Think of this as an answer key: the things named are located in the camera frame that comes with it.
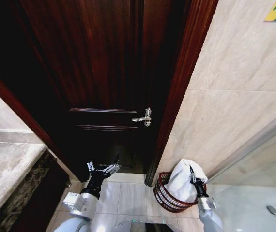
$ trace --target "wooden door frame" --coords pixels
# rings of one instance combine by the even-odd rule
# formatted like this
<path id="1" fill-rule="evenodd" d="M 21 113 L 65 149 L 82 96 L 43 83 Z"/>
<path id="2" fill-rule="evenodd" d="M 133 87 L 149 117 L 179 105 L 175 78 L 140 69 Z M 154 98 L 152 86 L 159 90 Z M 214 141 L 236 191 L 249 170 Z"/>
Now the wooden door frame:
<path id="1" fill-rule="evenodd" d="M 187 14 L 179 54 L 159 129 L 154 156 L 148 168 L 145 184 L 151 186 L 162 158 L 173 124 L 179 112 L 185 91 L 204 43 L 218 0 L 192 0 Z"/>
<path id="2" fill-rule="evenodd" d="M 180 109 L 185 91 L 190 81 L 209 25 L 215 12 L 218 0 L 188 0 L 189 6 L 184 14 L 184 31 L 180 34 L 178 54 L 176 54 L 173 77 L 167 97 L 162 122 L 156 140 L 154 156 L 149 165 L 145 184 L 151 185 L 157 167 L 162 158 L 164 148 Z M 0 79 L 0 97 L 13 111 L 30 127 L 30 129 L 59 157 L 68 160 L 65 154 L 53 142 L 29 111 L 21 104 L 18 98 L 6 87 Z"/>

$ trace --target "wicker basket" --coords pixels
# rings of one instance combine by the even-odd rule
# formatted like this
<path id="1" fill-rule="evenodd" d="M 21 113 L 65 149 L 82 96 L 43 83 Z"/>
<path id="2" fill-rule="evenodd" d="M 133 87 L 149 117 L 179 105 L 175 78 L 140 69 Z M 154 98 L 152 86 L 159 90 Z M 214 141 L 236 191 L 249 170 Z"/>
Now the wicker basket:
<path id="1" fill-rule="evenodd" d="M 160 203 L 160 205 L 173 213 L 179 213 L 187 208 L 196 205 L 197 199 L 193 203 L 189 202 L 182 202 L 178 199 L 174 198 L 164 187 L 165 184 L 168 183 L 171 173 L 160 173 L 158 176 L 158 180 L 156 182 L 156 185 L 153 189 L 154 196 L 157 199 L 157 201 Z"/>

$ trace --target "door panel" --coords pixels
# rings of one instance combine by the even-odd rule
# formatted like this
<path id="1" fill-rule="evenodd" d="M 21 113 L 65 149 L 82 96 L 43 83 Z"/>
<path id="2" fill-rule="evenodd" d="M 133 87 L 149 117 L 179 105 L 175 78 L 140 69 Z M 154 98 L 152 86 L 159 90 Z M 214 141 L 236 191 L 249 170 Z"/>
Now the door panel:
<path id="1" fill-rule="evenodd" d="M 68 108 L 135 108 L 129 0 L 21 2 Z"/>
<path id="2" fill-rule="evenodd" d="M 117 154 L 121 171 L 146 172 L 182 37 L 185 3 L 3 3 L 11 8 L 4 7 L 2 15 L 11 18 L 0 22 L 0 78 L 80 179 L 87 161 L 107 165 Z M 14 33 L 5 33 L 5 28 L 14 28 Z M 148 107 L 149 127 L 131 120 L 143 117 Z"/>
<path id="3" fill-rule="evenodd" d="M 131 119 L 154 107 L 160 121 L 185 1 L 20 2 L 87 158 L 107 165 L 119 154 L 121 166 L 144 172 L 135 162 L 149 156 L 156 127 Z"/>

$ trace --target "silver door handle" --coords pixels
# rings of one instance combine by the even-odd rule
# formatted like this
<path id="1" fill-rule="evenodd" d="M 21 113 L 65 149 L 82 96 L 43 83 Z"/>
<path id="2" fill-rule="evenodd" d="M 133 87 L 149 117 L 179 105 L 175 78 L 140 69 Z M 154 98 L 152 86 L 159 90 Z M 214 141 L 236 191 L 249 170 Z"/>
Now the silver door handle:
<path id="1" fill-rule="evenodd" d="M 144 121 L 144 125 L 148 127 L 151 124 L 151 108 L 146 109 L 145 117 L 132 118 L 133 122 L 141 122 Z"/>
<path id="2" fill-rule="evenodd" d="M 144 121 L 144 120 L 151 121 L 151 118 L 150 117 L 132 118 L 133 122 L 141 122 L 141 121 Z"/>

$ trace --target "white floor tile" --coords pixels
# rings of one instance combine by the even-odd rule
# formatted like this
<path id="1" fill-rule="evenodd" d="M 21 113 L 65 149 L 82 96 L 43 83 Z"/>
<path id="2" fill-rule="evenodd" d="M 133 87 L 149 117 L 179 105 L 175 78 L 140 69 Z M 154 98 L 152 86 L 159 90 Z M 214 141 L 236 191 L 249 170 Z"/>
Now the white floor tile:
<path id="1" fill-rule="evenodd" d="M 176 215 L 177 218 L 199 218 L 199 211 L 197 205 L 194 205 Z"/>
<path id="2" fill-rule="evenodd" d="M 179 229 L 183 232 L 203 232 L 203 224 L 196 218 L 177 218 Z"/>
<path id="3" fill-rule="evenodd" d="M 124 215 L 124 214 L 118 214 L 117 216 L 117 224 L 120 224 L 121 222 L 126 221 L 138 221 L 138 222 L 145 222 L 147 221 L 146 215 Z"/>
<path id="4" fill-rule="evenodd" d="M 144 174 L 115 173 L 104 182 L 137 183 L 144 184 Z"/>
<path id="5" fill-rule="evenodd" d="M 147 196 L 147 215 L 160 216 L 160 217 L 172 217 L 172 218 L 177 217 L 176 213 L 167 211 L 157 202 L 153 193 L 153 187 L 146 187 L 146 196 Z"/>
<path id="6" fill-rule="evenodd" d="M 92 232 L 109 232 L 117 225 L 116 214 L 96 213 L 92 221 Z"/>
<path id="7" fill-rule="evenodd" d="M 104 182 L 101 185 L 100 198 L 96 206 L 97 213 L 117 213 L 120 185 L 112 182 Z"/>
<path id="8" fill-rule="evenodd" d="M 118 214 L 145 215 L 146 191 L 144 184 L 121 183 Z"/>

